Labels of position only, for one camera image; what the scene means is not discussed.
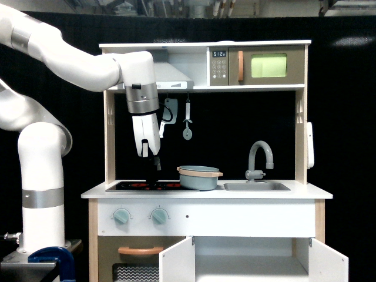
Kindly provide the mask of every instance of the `wooden play kitchen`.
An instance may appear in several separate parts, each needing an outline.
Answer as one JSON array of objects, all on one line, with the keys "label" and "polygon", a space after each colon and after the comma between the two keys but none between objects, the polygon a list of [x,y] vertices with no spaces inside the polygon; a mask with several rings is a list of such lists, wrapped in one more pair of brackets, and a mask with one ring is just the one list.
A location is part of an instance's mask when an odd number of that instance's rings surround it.
[{"label": "wooden play kitchen", "polygon": [[267,181],[288,188],[283,191],[224,188],[243,179],[218,180],[204,192],[107,192],[122,181],[115,176],[114,94],[123,91],[108,89],[106,179],[82,195],[89,200],[90,282],[137,281],[124,270],[138,273],[138,267],[151,267],[150,281],[161,282],[348,281],[348,258],[324,244],[325,199],[333,196],[307,183],[310,43],[100,45],[103,53],[164,53],[181,74],[178,81],[157,77],[164,93],[295,91],[296,163],[294,180]]}]

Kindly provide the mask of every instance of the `white countertop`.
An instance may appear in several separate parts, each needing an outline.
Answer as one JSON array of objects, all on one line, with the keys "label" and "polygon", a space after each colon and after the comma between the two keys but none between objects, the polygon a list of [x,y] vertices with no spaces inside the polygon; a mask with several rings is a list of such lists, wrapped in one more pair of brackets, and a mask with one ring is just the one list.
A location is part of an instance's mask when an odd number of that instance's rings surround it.
[{"label": "white countertop", "polygon": [[291,191],[233,192],[224,189],[225,183],[245,183],[246,180],[218,180],[218,186],[211,191],[140,191],[106,192],[106,189],[125,180],[115,180],[110,184],[101,183],[81,194],[83,199],[151,199],[151,198],[186,198],[186,199],[332,199],[333,195],[310,184],[301,184],[296,180],[265,180],[281,183]]}]

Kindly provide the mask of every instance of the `sink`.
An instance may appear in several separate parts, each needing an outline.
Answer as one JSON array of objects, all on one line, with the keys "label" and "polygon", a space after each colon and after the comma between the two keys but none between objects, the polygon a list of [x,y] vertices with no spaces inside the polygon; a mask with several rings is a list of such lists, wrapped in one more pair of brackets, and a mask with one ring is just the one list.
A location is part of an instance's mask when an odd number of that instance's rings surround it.
[{"label": "sink", "polygon": [[250,191],[250,192],[277,192],[291,191],[281,183],[272,182],[254,182],[254,183],[226,183],[224,188],[227,191]]}]

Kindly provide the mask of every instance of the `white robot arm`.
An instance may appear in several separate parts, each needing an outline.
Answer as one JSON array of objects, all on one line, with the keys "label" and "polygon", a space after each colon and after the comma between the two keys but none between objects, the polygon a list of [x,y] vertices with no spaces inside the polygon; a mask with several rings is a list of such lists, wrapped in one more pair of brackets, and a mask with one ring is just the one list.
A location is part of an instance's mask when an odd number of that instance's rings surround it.
[{"label": "white robot arm", "polygon": [[[137,153],[146,159],[149,150],[158,154],[155,111],[159,101],[150,53],[92,56],[64,42],[58,29],[1,4],[0,43],[42,61],[60,78],[87,90],[99,92],[124,83]],[[21,133],[24,250],[31,253],[64,245],[61,157],[72,147],[71,134],[41,104],[16,93],[2,80],[0,128]],[[158,170],[158,162],[152,163]]]},{"label": "white robot arm", "polygon": [[93,56],[63,41],[60,30],[0,4],[0,43],[42,61],[60,78],[90,91],[124,83],[139,156],[160,149],[153,57],[148,52]]}]

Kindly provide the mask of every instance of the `ceiling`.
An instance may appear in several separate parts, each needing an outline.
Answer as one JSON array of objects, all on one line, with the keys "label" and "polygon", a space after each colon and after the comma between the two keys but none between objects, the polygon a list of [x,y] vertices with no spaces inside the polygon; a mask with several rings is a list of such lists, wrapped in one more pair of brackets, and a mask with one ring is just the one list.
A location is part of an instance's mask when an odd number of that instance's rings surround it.
[{"label": "ceiling", "polygon": [[376,1],[338,0],[0,0],[21,11],[172,18],[375,15]]}]

